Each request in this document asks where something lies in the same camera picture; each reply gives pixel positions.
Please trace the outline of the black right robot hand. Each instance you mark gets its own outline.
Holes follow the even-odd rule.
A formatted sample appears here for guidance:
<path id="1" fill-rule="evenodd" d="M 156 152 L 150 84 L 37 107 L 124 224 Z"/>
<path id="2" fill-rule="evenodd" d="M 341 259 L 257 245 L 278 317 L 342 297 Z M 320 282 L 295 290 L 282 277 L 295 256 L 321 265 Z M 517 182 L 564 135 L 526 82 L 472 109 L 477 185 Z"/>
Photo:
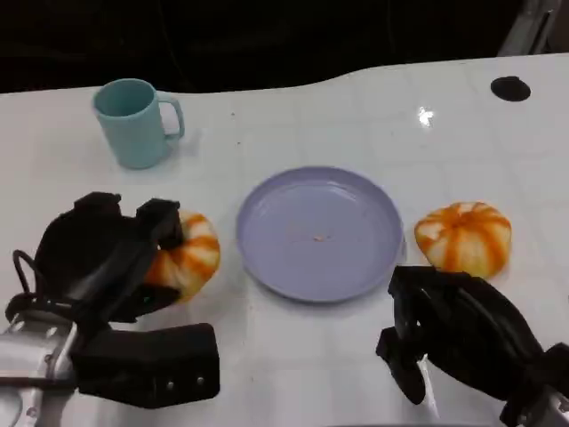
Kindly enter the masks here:
<path id="1" fill-rule="evenodd" d="M 427 359 L 464 385 L 503 402 L 506 426 L 568 424 L 568 346 L 542 348 L 517 307 L 467 273 L 397 266 L 389 283 L 394 326 L 376 353 L 408 400 L 419 405 Z"/>

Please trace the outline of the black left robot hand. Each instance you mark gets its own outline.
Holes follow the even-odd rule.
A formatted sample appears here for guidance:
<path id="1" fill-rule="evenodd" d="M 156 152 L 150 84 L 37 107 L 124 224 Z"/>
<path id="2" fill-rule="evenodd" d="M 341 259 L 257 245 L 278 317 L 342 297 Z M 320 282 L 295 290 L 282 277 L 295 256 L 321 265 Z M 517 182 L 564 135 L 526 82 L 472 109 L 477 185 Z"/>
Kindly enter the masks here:
<path id="1" fill-rule="evenodd" d="M 120 200 L 106 192 L 76 200 L 49 224 L 34 262 L 44 296 L 104 322 L 133 323 L 180 297 L 147 276 L 161 247 L 182 242 L 180 204 L 152 198 L 125 216 Z"/>

